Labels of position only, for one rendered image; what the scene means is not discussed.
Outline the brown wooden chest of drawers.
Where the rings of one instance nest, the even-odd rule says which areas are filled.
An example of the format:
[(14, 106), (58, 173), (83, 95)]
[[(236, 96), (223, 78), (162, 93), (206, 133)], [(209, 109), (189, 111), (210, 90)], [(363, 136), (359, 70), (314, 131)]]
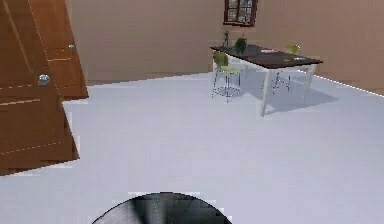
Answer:
[(60, 97), (89, 97), (66, 0), (29, 0), (48, 66)]
[(0, 176), (78, 158), (29, 0), (0, 0)]

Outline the green chair with metal legs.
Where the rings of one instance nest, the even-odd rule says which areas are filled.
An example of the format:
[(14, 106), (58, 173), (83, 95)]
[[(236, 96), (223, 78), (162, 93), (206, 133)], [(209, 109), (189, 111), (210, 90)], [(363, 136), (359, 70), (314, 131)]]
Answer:
[[(287, 52), (289, 54), (293, 54), (298, 56), (300, 54), (300, 46), (298, 44), (289, 44), (287, 46)], [(280, 88), (281, 85), (285, 86), (287, 88), (287, 91), (290, 91), (290, 80), (291, 77), (288, 77), (287, 80), (284, 80), (281, 78), (281, 74), (283, 71), (277, 71), (274, 84), (272, 85), (272, 94), (275, 94), (275, 91)]]
[[(241, 69), (236, 69), (230, 66), (228, 62), (228, 56), (221, 51), (215, 50), (213, 52), (213, 62), (216, 65), (216, 68), (214, 69), (215, 76), (211, 97), (220, 95), (226, 99), (226, 102), (229, 102), (230, 98), (241, 93), (239, 88), (235, 88), (230, 85), (231, 77), (233, 75), (238, 76), (238, 84), (241, 84)], [(225, 85), (218, 87), (216, 83), (220, 74), (223, 74), (225, 77)]]

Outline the dark table with white legs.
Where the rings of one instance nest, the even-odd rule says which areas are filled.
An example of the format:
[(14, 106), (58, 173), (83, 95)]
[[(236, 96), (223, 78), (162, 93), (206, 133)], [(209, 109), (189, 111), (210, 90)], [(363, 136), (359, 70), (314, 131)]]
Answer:
[[(231, 58), (239, 59), (247, 66), (258, 68), (260, 67), (265, 72), (265, 79), (263, 84), (263, 96), (260, 108), (260, 115), (265, 115), (267, 99), (270, 92), (269, 84), (271, 83), (272, 74), (282, 70), (300, 70), (306, 69), (306, 82), (304, 85), (304, 92), (302, 95), (302, 103), (306, 104), (309, 89), (315, 74), (316, 67), (322, 63), (319, 59), (313, 59), (306, 56), (296, 56), (283, 51), (275, 53), (262, 53), (262, 49), (269, 49), (257, 45), (250, 44), (246, 47), (242, 55), (235, 52), (234, 47), (214, 46), (212, 50), (224, 52)], [(295, 61), (294, 57), (305, 57), (306, 60)]]

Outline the dark red framed window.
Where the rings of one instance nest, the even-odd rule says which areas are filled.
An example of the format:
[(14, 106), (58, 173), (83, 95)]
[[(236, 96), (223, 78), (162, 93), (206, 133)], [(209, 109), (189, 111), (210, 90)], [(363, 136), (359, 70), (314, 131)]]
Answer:
[(224, 0), (224, 25), (253, 27), (259, 0)]

